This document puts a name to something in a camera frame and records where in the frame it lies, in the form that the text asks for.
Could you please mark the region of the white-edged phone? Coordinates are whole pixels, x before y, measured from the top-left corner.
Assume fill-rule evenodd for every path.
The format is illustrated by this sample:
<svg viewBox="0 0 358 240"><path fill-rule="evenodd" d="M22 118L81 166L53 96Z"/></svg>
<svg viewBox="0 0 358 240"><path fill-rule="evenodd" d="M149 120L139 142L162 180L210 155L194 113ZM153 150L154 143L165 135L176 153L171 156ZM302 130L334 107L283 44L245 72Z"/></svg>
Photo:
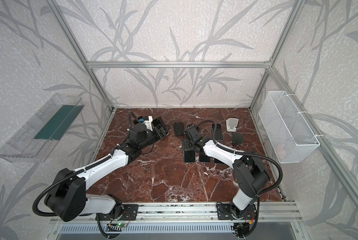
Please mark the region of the white-edged phone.
<svg viewBox="0 0 358 240"><path fill-rule="evenodd" d="M212 124L212 129L213 129L213 135L215 136L215 140L223 141L224 135L223 135L222 125L221 124Z"/></svg>

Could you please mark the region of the white front phone stand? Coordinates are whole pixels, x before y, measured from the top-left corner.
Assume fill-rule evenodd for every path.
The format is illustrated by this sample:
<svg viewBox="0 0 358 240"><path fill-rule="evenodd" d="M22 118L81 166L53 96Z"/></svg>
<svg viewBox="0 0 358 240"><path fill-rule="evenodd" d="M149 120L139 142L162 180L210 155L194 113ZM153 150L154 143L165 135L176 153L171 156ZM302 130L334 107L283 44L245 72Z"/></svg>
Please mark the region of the white front phone stand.
<svg viewBox="0 0 358 240"><path fill-rule="evenodd" d="M229 118L226 120L226 129L227 132L235 133L237 131L239 119Z"/></svg>

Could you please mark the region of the dark grey front phone stand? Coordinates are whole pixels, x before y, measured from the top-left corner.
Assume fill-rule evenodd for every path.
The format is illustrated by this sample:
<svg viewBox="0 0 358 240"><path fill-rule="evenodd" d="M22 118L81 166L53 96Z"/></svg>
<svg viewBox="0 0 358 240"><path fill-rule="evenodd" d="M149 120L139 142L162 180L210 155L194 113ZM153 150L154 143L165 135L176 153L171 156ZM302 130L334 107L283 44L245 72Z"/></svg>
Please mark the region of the dark grey front phone stand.
<svg viewBox="0 0 358 240"><path fill-rule="evenodd" d="M232 134L232 143L240 146L245 142L245 136L239 133Z"/></svg>

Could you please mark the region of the black phone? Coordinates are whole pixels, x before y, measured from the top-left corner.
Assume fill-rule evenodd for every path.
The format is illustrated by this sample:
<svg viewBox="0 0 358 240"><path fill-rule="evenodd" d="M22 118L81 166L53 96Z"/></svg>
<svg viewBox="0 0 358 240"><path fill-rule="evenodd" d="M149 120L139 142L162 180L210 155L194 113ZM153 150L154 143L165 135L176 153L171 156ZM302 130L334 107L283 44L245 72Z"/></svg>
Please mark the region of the black phone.
<svg viewBox="0 0 358 240"><path fill-rule="evenodd" d="M224 164L222 161L220 161L220 160L218 160L218 159L214 159L214 162L215 162L216 164Z"/></svg>

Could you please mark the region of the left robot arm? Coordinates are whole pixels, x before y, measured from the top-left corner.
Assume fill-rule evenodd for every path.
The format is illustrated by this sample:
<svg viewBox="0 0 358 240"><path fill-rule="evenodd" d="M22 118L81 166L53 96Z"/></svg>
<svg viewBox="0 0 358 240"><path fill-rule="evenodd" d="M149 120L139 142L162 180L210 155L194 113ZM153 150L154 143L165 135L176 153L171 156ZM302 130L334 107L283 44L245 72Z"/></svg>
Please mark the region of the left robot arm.
<svg viewBox="0 0 358 240"><path fill-rule="evenodd" d="M144 148L166 137L168 131L169 126L160 117L152 121L138 120L129 128L126 139L110 154L76 170L59 171L52 185L36 198L33 212L43 217L58 216L65 222L91 214L120 217L124 211L120 200L112 195L88 194L87 190L115 170L135 161Z"/></svg>

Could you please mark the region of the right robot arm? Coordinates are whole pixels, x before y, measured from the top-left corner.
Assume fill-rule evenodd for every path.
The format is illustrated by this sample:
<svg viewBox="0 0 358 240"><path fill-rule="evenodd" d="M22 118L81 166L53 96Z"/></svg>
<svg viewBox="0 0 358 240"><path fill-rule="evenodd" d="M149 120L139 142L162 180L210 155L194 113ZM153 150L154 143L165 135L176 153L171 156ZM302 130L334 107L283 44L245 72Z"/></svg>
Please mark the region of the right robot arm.
<svg viewBox="0 0 358 240"><path fill-rule="evenodd" d="M258 200L270 180L269 171L261 157L229 148L214 139L204 137L194 125L184 130L184 135L191 150L217 159L234 170L239 190L230 202L230 209L234 218L242 219L249 205Z"/></svg>

